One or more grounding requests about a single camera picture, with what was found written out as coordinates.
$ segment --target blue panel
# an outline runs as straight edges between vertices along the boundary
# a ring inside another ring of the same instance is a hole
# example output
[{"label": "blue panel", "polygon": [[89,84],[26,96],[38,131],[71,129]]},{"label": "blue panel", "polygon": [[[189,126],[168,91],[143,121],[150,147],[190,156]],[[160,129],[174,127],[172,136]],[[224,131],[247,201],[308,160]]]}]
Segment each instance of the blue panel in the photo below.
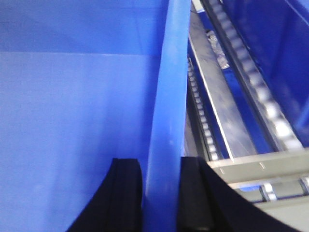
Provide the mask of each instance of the blue panel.
[{"label": "blue panel", "polygon": [[0,50],[159,56],[167,4],[0,0]]},{"label": "blue panel", "polygon": [[224,6],[287,119],[309,146],[308,1],[225,0]]},{"label": "blue panel", "polygon": [[113,157],[145,179],[159,62],[0,53],[1,231],[64,231]]}]

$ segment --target metal track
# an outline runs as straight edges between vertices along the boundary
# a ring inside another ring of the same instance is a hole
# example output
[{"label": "metal track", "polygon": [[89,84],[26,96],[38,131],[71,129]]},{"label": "metal track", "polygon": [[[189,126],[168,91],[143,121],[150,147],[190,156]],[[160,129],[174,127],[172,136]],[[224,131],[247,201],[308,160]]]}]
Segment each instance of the metal track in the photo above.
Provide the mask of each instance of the metal track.
[{"label": "metal track", "polygon": [[229,157],[255,155],[254,144],[194,6],[190,17],[189,43]]},{"label": "metal track", "polygon": [[203,101],[197,86],[197,79],[194,73],[194,68],[190,59],[188,59],[188,85],[193,97],[196,112],[198,114],[199,124],[202,130],[204,143],[210,160],[221,159],[222,156],[218,154],[218,148],[215,144],[214,137],[207,122],[206,114],[203,107]]},{"label": "metal track", "polygon": [[218,0],[204,0],[203,3],[222,46],[235,67],[234,71],[237,72],[255,111],[266,128],[273,147],[277,151],[303,148],[246,46],[224,12],[222,4]]}]

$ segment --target aluminum rail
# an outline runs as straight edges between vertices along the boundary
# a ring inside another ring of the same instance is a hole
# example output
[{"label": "aluminum rail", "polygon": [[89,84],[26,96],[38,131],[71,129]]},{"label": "aluminum rail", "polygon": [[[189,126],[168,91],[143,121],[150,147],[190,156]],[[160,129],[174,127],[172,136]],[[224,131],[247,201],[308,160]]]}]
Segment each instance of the aluminum rail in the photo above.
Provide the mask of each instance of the aluminum rail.
[{"label": "aluminum rail", "polygon": [[194,6],[190,16],[189,42],[229,157],[255,155],[255,146]]}]

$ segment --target blue plastic bin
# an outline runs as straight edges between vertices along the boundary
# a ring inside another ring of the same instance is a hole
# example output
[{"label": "blue plastic bin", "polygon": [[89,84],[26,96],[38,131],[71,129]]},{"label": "blue plastic bin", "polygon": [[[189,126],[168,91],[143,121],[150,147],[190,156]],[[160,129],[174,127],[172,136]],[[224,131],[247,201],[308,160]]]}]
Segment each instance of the blue plastic bin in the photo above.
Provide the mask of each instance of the blue plastic bin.
[{"label": "blue plastic bin", "polygon": [[112,158],[175,231],[189,0],[0,0],[0,231],[59,232]]}]

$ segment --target blue plastic rod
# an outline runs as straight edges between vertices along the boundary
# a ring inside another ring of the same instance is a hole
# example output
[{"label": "blue plastic rod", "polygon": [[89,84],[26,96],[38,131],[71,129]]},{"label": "blue plastic rod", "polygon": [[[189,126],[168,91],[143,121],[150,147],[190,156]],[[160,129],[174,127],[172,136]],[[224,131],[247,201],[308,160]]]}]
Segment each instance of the blue plastic rod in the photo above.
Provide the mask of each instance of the blue plastic rod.
[{"label": "blue plastic rod", "polygon": [[144,232],[175,232],[183,154],[190,0],[170,0],[154,107]]}]

